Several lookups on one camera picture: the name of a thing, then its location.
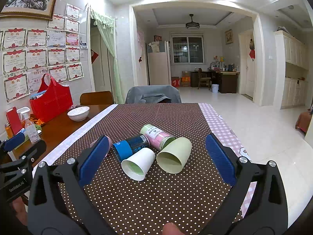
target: white paper cup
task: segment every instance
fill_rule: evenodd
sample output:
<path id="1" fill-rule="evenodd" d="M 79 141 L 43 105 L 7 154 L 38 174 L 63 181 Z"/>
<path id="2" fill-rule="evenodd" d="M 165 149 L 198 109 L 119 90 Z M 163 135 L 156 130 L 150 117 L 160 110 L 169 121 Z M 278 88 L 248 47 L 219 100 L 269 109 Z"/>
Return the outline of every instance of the white paper cup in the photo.
<path id="1" fill-rule="evenodd" d="M 189 139 L 180 137 L 169 143 L 156 156 L 157 163 L 166 172 L 180 173 L 191 153 L 192 144 Z"/>
<path id="2" fill-rule="evenodd" d="M 145 179 L 148 170 L 154 162 L 154 152 L 144 147 L 134 155 L 122 161 L 122 169 L 131 179 L 142 181 Z"/>

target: metal screw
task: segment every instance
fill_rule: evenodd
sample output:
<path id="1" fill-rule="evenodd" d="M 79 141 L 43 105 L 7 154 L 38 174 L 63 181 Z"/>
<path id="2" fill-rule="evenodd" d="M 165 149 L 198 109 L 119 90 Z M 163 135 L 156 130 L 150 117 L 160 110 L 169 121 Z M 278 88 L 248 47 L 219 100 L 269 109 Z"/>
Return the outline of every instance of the metal screw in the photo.
<path id="1" fill-rule="evenodd" d="M 46 165 L 45 162 L 40 162 L 38 166 L 39 166 L 39 168 L 42 168 L 42 167 L 45 166 L 45 165 Z"/>
<path id="2" fill-rule="evenodd" d="M 276 163 L 275 163 L 274 161 L 270 161 L 270 162 L 269 162 L 269 165 L 270 165 L 271 167 L 275 167 L 275 166 L 276 166 Z"/>
<path id="3" fill-rule="evenodd" d="M 248 162 L 248 159 L 244 156 L 239 157 L 239 161 L 243 164 L 245 164 L 246 162 Z"/>
<path id="4" fill-rule="evenodd" d="M 75 159 L 74 158 L 70 158 L 66 161 L 68 164 L 73 164 L 75 163 Z"/>

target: refrigerator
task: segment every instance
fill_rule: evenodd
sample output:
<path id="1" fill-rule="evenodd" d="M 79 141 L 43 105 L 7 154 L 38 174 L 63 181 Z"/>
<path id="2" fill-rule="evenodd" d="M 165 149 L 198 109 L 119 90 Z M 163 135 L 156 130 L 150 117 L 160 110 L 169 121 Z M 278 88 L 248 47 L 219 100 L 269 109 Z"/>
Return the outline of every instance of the refrigerator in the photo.
<path id="1" fill-rule="evenodd" d="M 150 85 L 171 85 L 170 42 L 151 42 L 147 45 Z"/>

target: green curtain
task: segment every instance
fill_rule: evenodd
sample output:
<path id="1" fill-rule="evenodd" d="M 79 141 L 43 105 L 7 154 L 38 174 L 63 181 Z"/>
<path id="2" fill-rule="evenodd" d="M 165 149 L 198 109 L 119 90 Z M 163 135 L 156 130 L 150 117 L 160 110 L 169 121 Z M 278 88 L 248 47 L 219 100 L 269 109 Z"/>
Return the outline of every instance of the green curtain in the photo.
<path id="1" fill-rule="evenodd" d="M 98 12 L 90 9 L 90 16 L 94 19 L 94 25 L 98 27 L 100 35 L 108 48 L 109 52 L 114 58 L 114 78 L 115 78 L 115 94 L 116 102 L 124 103 L 121 91 L 121 81 L 120 73 L 118 69 L 118 63 L 115 53 L 115 43 L 114 43 L 114 34 L 115 34 L 115 19 L 107 15 L 101 15 Z"/>

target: spray bottle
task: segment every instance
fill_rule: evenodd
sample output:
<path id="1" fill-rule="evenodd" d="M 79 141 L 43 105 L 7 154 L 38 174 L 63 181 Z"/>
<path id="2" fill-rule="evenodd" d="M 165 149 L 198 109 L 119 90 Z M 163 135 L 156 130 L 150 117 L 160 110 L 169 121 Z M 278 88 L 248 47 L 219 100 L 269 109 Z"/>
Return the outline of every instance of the spray bottle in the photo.
<path id="1" fill-rule="evenodd" d="M 26 133 L 27 133 L 31 143 L 34 144 L 36 141 L 40 140 L 40 137 L 39 137 L 39 134 L 37 132 L 35 124 L 29 120 L 30 108 L 29 107 L 23 107 L 21 109 L 18 109 L 17 113 L 18 113 L 20 120 L 25 121 Z"/>

